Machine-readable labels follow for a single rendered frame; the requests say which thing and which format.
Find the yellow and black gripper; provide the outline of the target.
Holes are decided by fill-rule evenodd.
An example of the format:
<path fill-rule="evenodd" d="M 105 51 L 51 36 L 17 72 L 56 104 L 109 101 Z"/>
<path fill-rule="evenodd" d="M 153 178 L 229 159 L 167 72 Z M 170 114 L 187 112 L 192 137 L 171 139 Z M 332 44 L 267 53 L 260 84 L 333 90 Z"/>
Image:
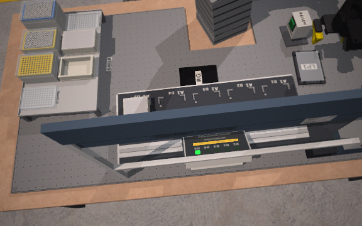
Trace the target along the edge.
<path fill-rule="evenodd" d="M 339 14 L 339 12 L 342 13 L 342 15 L 348 19 L 358 19 L 357 18 L 351 18 L 349 16 L 346 16 L 343 11 L 342 11 L 342 7 L 340 8 L 340 10 L 337 12 L 337 14 L 324 14 L 321 19 L 314 19 L 312 22 L 312 28 L 313 28 L 313 35 L 312 35 L 312 44 L 316 44 L 317 42 L 321 41 L 324 39 L 323 34 L 322 34 L 322 25 L 325 26 L 325 34 L 328 35 L 328 33 L 334 33 L 333 29 L 332 29 L 332 22 L 334 21 L 334 19 L 336 18 L 336 16 Z M 314 32 L 315 31 L 315 32 Z"/>

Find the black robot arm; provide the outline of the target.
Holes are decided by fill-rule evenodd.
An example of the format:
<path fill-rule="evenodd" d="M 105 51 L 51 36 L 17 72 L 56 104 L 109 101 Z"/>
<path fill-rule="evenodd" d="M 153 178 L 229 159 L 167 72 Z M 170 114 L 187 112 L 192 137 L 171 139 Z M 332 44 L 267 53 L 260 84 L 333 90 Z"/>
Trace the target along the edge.
<path fill-rule="evenodd" d="M 348 19 L 341 12 L 336 16 L 332 24 L 334 33 L 343 33 L 343 50 L 362 50 L 362 0 L 346 0 L 342 5 L 342 11 L 346 16 L 358 19 Z"/>

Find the black flat square pad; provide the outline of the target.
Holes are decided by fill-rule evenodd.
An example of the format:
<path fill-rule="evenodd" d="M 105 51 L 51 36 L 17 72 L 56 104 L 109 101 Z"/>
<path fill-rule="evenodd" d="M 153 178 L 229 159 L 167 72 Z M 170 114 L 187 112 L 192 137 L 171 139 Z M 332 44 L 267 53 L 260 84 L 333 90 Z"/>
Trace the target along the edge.
<path fill-rule="evenodd" d="M 180 86 L 218 82 L 216 65 L 179 68 Z"/>

